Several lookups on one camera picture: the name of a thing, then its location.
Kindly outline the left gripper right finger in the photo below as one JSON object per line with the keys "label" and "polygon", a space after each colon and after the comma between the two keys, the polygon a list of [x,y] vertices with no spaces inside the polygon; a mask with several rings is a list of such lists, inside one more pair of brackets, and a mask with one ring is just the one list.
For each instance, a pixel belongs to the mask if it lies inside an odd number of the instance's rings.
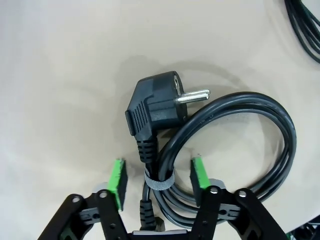
{"label": "left gripper right finger", "polygon": [[190,161],[190,180],[199,207],[189,239],[211,240],[220,220],[242,240],[285,240],[286,233],[248,188],[231,193],[221,180],[210,180],[200,157]]}

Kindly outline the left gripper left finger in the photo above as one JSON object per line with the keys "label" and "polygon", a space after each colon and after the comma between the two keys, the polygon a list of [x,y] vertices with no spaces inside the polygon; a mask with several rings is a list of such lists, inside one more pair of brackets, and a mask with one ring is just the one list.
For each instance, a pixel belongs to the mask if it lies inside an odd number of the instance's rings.
{"label": "left gripper left finger", "polygon": [[68,195],[38,238],[82,240],[94,224],[101,223],[106,240],[127,240],[119,214],[124,209],[127,183],[126,161],[117,159],[105,188],[86,198],[76,193]]}

